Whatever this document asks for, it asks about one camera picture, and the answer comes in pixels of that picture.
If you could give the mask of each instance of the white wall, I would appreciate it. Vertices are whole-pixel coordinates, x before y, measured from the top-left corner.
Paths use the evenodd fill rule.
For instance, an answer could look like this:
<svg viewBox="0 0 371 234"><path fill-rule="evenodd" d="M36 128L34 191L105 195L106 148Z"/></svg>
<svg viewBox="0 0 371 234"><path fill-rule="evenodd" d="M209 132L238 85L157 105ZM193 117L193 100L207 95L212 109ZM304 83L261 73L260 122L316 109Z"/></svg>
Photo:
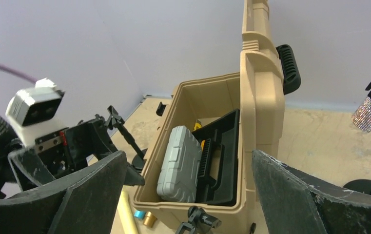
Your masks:
<svg viewBox="0 0 371 234"><path fill-rule="evenodd" d="M371 80L371 1L269 0L276 46L292 46L301 88L287 103L352 110ZM239 71L243 0L97 0L146 94Z"/></svg>
<svg viewBox="0 0 371 234"><path fill-rule="evenodd" d="M0 63L66 91L58 115L68 125L107 115L127 117L142 99L118 44L90 0L0 1ZM0 115L31 84L0 72Z"/></svg>

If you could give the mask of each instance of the table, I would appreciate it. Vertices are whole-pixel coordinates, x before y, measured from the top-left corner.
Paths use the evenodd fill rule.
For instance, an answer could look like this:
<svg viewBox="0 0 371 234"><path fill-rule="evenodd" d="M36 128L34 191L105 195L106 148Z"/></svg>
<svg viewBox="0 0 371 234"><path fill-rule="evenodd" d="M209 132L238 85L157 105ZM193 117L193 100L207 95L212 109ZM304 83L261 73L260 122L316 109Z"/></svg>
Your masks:
<svg viewBox="0 0 371 234"><path fill-rule="evenodd" d="M155 136L160 119L155 112L160 101L171 102L170 99L146 98L126 120L125 127L141 149L148 148ZM118 132L112 136L112 141L126 152L128 161L132 161L135 152ZM338 186L354 179L371 179L371 133L358 130L351 123L351 113L286 109L278 159ZM256 234L268 233L261 209L254 213L253 222L257 224ZM149 229L137 220L137 227L141 234L175 233L159 221ZM116 213L111 233L120 234L122 230Z"/></svg>

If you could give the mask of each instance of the open toolbox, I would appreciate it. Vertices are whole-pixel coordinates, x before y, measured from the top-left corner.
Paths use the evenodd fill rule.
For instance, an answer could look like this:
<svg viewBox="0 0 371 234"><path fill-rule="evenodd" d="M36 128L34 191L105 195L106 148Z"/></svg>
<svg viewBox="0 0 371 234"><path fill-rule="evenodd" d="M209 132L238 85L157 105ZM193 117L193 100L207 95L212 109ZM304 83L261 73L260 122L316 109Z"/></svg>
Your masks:
<svg viewBox="0 0 371 234"><path fill-rule="evenodd" d="M273 45L268 18L267 0L245 0L240 71L179 84L173 91L172 103L162 114L154 140L145 155L146 163L142 171L145 185L136 187L133 204L138 210L152 212L173 230L188 220L187 211L190 206L199 206L222 221L222 225L213 230L215 233L249 233L253 223L250 212L259 209L255 207L252 150L260 149L277 157L283 128L284 94L293 92L300 85L293 52L287 45L277 48ZM206 189L207 192L202 193L203 195L197 195L196 203L168 202L161 199L156 188L172 129L183 125L192 130L196 121L203 127L208 127L210 123L214 124L215 120L235 110L239 110L236 132L238 141L233 149L237 155L233 173L236 176L235 200L210 202L215 196L218 197L214 200L221 200L220 193L210 189ZM223 145L219 144L221 139L217 136L204 136L198 130L193 132L198 141L210 138L214 141L211 147ZM207 165L207 169L210 167L209 171L221 167L221 161L212 164L214 166ZM199 188L213 183L207 173L198 174L203 178Z"/></svg>

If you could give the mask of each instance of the tan toolbox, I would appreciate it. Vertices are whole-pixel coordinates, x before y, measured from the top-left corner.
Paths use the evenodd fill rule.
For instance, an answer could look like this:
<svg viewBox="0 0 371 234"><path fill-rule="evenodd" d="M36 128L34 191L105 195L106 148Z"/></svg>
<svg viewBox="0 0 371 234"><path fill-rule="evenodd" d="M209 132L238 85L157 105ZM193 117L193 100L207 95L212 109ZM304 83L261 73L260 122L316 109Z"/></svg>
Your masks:
<svg viewBox="0 0 371 234"><path fill-rule="evenodd" d="M134 207L152 212L173 230L188 220L189 207L196 205L222 221L214 232L249 233L256 201L251 152L261 149L277 156L284 115L283 75L271 42L269 8L266 0L245 0L244 4L240 72L179 84L145 156L145 185L136 187ZM171 130L179 125L192 130L197 120L204 125L237 108L240 131L236 204L226 207L161 200L156 187Z"/></svg>

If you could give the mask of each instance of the brown cylinder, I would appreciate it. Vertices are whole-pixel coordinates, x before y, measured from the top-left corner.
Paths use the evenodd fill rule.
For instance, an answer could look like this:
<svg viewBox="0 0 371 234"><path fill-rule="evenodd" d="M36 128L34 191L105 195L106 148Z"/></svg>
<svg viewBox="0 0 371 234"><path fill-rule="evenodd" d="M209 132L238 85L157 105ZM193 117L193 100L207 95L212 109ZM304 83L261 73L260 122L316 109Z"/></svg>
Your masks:
<svg viewBox="0 0 371 234"><path fill-rule="evenodd" d="M144 218L144 222L142 224L147 226L148 228L152 228L154 226L155 221L156 217L151 212L147 212Z"/></svg>

